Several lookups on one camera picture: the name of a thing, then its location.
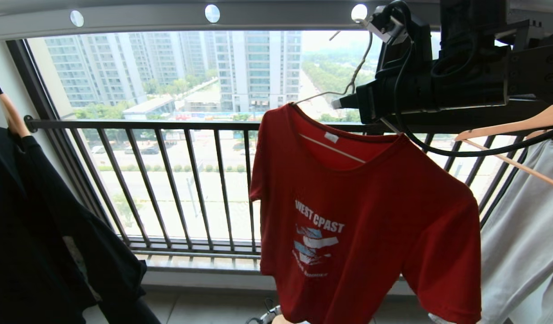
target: t-shirt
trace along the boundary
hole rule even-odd
[[[365,324],[401,273],[428,312],[479,320],[476,201],[404,135],[338,131],[292,104],[268,111],[250,198],[260,269],[287,320]]]

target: balcony railing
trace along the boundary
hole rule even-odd
[[[77,148],[79,159],[86,166],[87,174],[95,184],[95,191],[99,196],[97,201],[101,202],[102,206],[90,207],[91,209],[102,210],[104,212],[105,221],[112,224],[116,234],[118,234],[124,243],[131,250],[142,254],[155,254],[166,256],[201,256],[201,257],[225,257],[225,258],[249,258],[258,259],[260,256],[260,221],[256,215],[258,208],[248,199],[248,189],[250,188],[250,175],[252,172],[252,156],[254,155],[254,143],[250,140],[250,136],[258,131],[259,123],[256,122],[184,122],[184,121],[93,121],[93,120],[76,120],[76,121],[47,121],[47,120],[28,120],[27,124],[34,130],[43,129],[47,132],[66,131],[71,137],[73,145]],[[367,133],[370,131],[365,125],[357,124],[332,124],[334,128],[342,131],[350,131],[353,133]],[[437,145],[438,131],[433,126],[426,126],[426,129],[417,129],[419,133],[424,133],[425,143]],[[126,138],[130,147],[128,152],[115,148],[114,139],[108,135],[108,130],[111,134],[120,132],[121,136]],[[175,130],[177,142],[176,145],[170,146],[172,141],[171,136],[167,132]],[[208,136],[202,136],[202,141],[196,139],[196,134],[205,131]],[[233,137],[228,138],[226,131],[232,131]],[[235,158],[227,158],[227,152],[233,154],[234,150],[227,150],[227,143],[232,144],[239,142],[235,137],[240,137],[242,134],[242,154],[244,155],[244,169],[240,168],[239,172],[230,172],[234,166],[227,164],[227,160]],[[151,150],[145,151],[139,146],[139,140],[145,141],[146,138],[151,138],[153,146]],[[491,147],[495,144],[495,140],[499,137],[488,137],[484,141],[484,146]],[[509,142],[519,142],[523,139],[521,136],[514,138],[503,137],[502,143],[498,145],[507,145]],[[91,153],[91,146],[97,141],[97,151],[104,149],[105,153],[102,156],[103,161],[98,158],[99,154]],[[447,145],[452,144],[452,140],[440,141]],[[202,158],[197,154],[195,146],[207,154],[206,162],[212,164],[214,161],[217,168],[212,166],[203,166]],[[460,150],[461,143],[455,142],[452,150]],[[147,155],[159,154],[162,159],[162,166],[159,166],[159,175],[163,172],[166,177],[155,175],[155,167],[150,168],[147,164]],[[174,165],[175,160],[171,161],[171,154],[176,157],[174,159],[185,159],[188,161],[186,166]],[[516,152],[508,154],[509,158],[514,158]],[[522,162],[525,156],[523,151],[519,160]],[[125,160],[134,161],[134,165],[124,166]],[[465,161],[470,163],[460,164],[459,158],[453,157],[435,157],[433,160],[440,164],[447,172],[452,172],[458,178],[464,181],[468,186],[474,188],[477,177],[478,190],[474,189],[477,199],[480,201],[480,212],[482,223],[486,221],[490,215],[490,211],[496,204],[496,201],[502,195],[505,187],[511,182],[516,169],[507,174],[509,165],[500,160],[495,160],[494,157],[487,157],[491,165],[487,167],[486,172],[481,172],[485,162],[485,157],[468,158]],[[103,177],[106,172],[113,172],[110,175],[112,183],[108,183],[108,176]],[[212,203],[207,199],[207,193],[211,193],[211,174],[218,172],[220,188],[216,188],[221,197],[221,202]],[[136,185],[131,186],[130,178],[136,176]],[[206,178],[207,190],[203,188],[203,176]],[[145,215],[141,215],[139,211],[139,201],[133,194],[139,190],[139,186],[144,186],[147,192],[147,205],[144,205]],[[157,193],[155,187],[163,191],[163,187],[170,189],[172,201],[166,204],[159,201],[159,197],[163,193]],[[122,191],[124,200],[120,205],[116,206],[114,197],[110,194],[108,187],[116,187]],[[229,198],[232,191],[242,193],[240,198]],[[131,222],[138,230],[127,230],[126,224],[123,224],[124,207],[130,208],[129,215]],[[147,230],[148,210],[154,211],[155,221],[152,224],[152,230]],[[178,217],[178,225],[170,225],[171,219]]]

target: shirt sleeve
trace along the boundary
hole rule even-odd
[[[263,142],[263,123],[260,123],[258,128],[258,139],[256,142],[256,153],[254,154],[254,164],[252,166],[252,179],[250,180],[250,193],[249,198],[251,201],[260,200],[263,198],[263,183],[264,172],[263,164],[266,158],[266,152],[264,152]]]
[[[422,232],[402,269],[422,307],[457,324],[480,320],[480,223],[468,200]]]

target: black clothing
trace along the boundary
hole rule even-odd
[[[136,303],[145,272],[32,136],[0,128],[0,323],[84,323],[97,302]]]

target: metal bracket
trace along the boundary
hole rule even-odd
[[[26,128],[28,128],[28,131],[30,131],[30,133],[36,133],[36,131],[38,131],[38,128],[32,126],[33,120],[34,118],[30,115],[26,115],[24,117]]]

